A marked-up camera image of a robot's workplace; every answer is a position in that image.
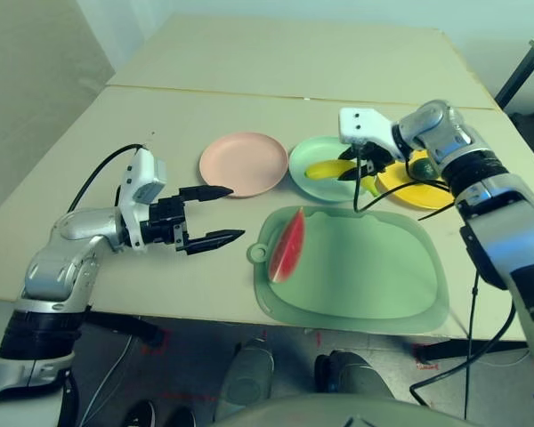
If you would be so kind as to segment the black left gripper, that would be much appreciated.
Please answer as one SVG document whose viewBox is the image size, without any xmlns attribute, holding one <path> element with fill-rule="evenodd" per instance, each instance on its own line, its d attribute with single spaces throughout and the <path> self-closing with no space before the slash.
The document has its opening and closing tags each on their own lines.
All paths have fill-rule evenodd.
<svg viewBox="0 0 534 427">
<path fill-rule="evenodd" d="M 200 185 L 179 189 L 179 195 L 159 199 L 149 206 L 149 218 L 141 222 L 144 244 L 174 245 L 187 255 L 213 251 L 228 245 L 245 234 L 244 230 L 217 230 L 202 238 L 190 238 L 185 217 L 185 201 L 210 201 L 227 197 L 232 189 L 224 186 Z"/>
</svg>

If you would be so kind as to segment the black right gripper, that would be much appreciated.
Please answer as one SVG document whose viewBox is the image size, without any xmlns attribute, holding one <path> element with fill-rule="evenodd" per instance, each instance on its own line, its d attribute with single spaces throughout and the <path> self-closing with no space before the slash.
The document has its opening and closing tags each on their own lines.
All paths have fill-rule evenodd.
<svg viewBox="0 0 534 427">
<path fill-rule="evenodd" d="M 385 169 L 394 163 L 394 157 L 387 150 L 375 144 L 372 141 L 365 143 L 360 149 L 348 148 L 342 152 L 340 160 L 353 160 L 360 158 L 366 162 L 366 174 L 383 173 Z M 361 178 L 361 172 L 358 167 L 353 167 L 341 173 L 339 181 L 358 181 Z"/>
</svg>

